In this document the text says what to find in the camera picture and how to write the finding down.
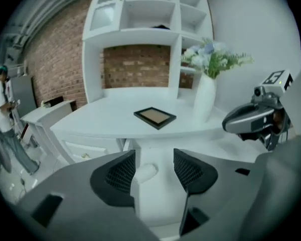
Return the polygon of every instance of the black picture frame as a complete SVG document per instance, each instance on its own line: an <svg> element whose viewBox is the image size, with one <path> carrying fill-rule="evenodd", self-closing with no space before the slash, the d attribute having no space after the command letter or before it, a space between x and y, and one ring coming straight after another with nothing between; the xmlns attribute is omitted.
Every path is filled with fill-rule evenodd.
<svg viewBox="0 0 301 241"><path fill-rule="evenodd" d="M151 110L151 109L156 110L158 112L161 112L161 113L169 116L169 118L166 119L165 121L161 122L161 123L157 123L157 122L151 120L150 118L147 118L147 117L145 117L144 115L141 114L142 112L147 111L147 110ZM146 108L146 109L143 109L143 110L135 111L134 115L136 117L138 117L139 119L141 119L142 121L146 122L147 124L151 125L152 127L154 127L157 130L160 130L162 127L166 126L168 123L171 123L173 120L176 119L176 115L173 115L173 114L170 114L168 112L156 109L154 107L149 107L149 108Z"/></svg>

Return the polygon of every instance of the white floor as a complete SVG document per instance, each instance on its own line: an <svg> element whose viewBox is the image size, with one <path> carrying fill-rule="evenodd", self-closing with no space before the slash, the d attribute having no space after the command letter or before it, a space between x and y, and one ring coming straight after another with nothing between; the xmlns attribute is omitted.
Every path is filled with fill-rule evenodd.
<svg viewBox="0 0 301 241"><path fill-rule="evenodd" d="M13 204L16 204L26 192L29 192L55 171L66 166L65 162L56 157L47 156L39 147L30 147L26 152L31 159L41 162L39 170L34 175L30 176L11 154L12 172L8 173L2 166L0 167L0 191L3 197ZM21 179L24 180L25 186L22 185Z"/></svg>

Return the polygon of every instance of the brick wall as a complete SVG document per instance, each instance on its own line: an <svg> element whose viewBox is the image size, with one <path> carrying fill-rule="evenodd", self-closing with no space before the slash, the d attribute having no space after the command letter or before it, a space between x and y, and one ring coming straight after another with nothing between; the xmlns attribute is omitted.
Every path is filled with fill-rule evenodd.
<svg viewBox="0 0 301 241"><path fill-rule="evenodd" d="M58 12L36 34L23 52L33 76L37 105L57 96L87 103L81 68L82 32L91 0L77 0ZM104 88L167 86L170 47L132 45L104 49L101 54ZM192 78L181 74L180 87Z"/></svg>

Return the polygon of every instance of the white counter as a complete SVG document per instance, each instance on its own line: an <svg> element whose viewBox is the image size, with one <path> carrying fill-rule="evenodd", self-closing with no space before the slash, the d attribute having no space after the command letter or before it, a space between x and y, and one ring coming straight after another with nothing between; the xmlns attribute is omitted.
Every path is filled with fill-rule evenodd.
<svg viewBox="0 0 301 241"><path fill-rule="evenodd" d="M47 117L48 115L50 115L51 113L53 113L54 111L56 111L57 109L70 104L74 102L74 100L69 100L69 101L63 101L59 104L56 104L53 107L50 108L43 108L43 107L39 107L33 111L31 111L30 113L28 113L27 115L23 116L21 118L21 120L23 120L24 122L27 123L33 123L33 124L38 124L41 122L41 120L44 117Z"/></svg>
<svg viewBox="0 0 301 241"><path fill-rule="evenodd" d="M50 108L39 107L21 119L29 125L33 136L47 155L61 160L65 159L68 163L72 163L72 160L62 148L50 127L72 112L70 103L73 101L63 101Z"/></svg>
<svg viewBox="0 0 301 241"><path fill-rule="evenodd" d="M160 130L153 128L136 116L135 111L154 107L176 119ZM156 97L105 97L89 103L61 119L52 131L96 138L167 138L197 135L222 128L224 112L213 109L208 122L194 122L193 108L183 100Z"/></svg>

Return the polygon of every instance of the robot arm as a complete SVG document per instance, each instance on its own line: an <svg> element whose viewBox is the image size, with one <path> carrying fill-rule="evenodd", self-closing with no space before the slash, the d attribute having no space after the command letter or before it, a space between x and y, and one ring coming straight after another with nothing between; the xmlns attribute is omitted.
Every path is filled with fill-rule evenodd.
<svg viewBox="0 0 301 241"><path fill-rule="evenodd" d="M237 134L242 140L259 139L269 150L273 150L280 135L287 131L290 120L280 97L292 83L288 70L273 72L254 88L251 102L239 106L226 115L223 129Z"/></svg>

